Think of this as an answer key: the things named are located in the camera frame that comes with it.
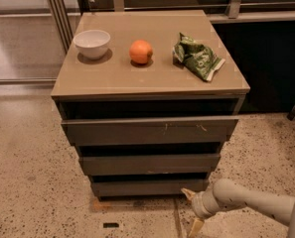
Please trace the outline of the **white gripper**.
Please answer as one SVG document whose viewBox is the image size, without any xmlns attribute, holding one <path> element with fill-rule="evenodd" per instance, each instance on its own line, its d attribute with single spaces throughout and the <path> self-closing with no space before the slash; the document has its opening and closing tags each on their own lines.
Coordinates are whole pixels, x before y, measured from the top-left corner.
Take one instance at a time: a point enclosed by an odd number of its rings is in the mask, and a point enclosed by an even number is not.
<svg viewBox="0 0 295 238">
<path fill-rule="evenodd" d="M 194 219 L 188 234 L 188 238 L 195 238 L 205 224 L 203 219 L 208 219 L 217 213 L 217 201 L 211 190 L 195 193 L 190 189 L 182 188 L 181 192 L 185 195 L 187 200 L 192 201 L 192 209 L 199 217 Z"/>
</svg>

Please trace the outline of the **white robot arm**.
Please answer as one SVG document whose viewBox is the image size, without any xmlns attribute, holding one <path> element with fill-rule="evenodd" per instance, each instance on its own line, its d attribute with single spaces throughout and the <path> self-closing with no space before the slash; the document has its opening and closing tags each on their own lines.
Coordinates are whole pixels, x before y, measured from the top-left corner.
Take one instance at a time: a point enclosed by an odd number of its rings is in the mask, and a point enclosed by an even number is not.
<svg viewBox="0 0 295 238">
<path fill-rule="evenodd" d="M 288 227 L 287 238 L 295 238 L 295 197 L 251 190 L 239 183 L 221 178 L 207 191 L 182 188 L 196 215 L 188 238 L 195 238 L 205 220 L 218 212 L 249 207 Z"/>
</svg>

